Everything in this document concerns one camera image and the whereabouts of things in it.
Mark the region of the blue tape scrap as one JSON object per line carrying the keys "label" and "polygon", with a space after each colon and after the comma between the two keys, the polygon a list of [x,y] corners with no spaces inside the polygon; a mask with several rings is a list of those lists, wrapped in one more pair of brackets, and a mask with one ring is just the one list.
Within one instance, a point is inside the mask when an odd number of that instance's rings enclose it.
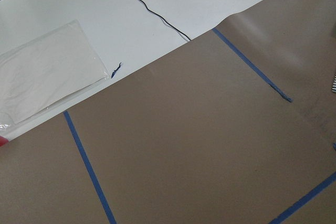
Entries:
{"label": "blue tape scrap", "polygon": [[120,62],[119,65],[117,66],[117,68],[112,71],[111,79],[115,76],[115,74],[118,72],[118,70],[121,68],[121,66],[122,66],[122,63]]}

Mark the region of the striped polo shirt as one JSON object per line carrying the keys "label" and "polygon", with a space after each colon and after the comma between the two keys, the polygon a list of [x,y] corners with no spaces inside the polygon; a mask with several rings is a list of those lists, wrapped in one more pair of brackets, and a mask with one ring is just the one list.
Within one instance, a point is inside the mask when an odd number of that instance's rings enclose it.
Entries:
{"label": "striped polo shirt", "polygon": [[334,79],[333,79],[333,83],[332,83],[331,91],[332,91],[333,93],[336,93],[336,76],[335,76]]}

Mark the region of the clear plastic bag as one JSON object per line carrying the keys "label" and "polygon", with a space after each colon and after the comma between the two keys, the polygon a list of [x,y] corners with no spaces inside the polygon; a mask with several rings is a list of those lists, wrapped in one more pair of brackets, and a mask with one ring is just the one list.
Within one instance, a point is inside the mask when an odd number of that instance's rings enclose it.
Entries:
{"label": "clear plastic bag", "polygon": [[1,54],[1,132],[107,78],[77,20]]}

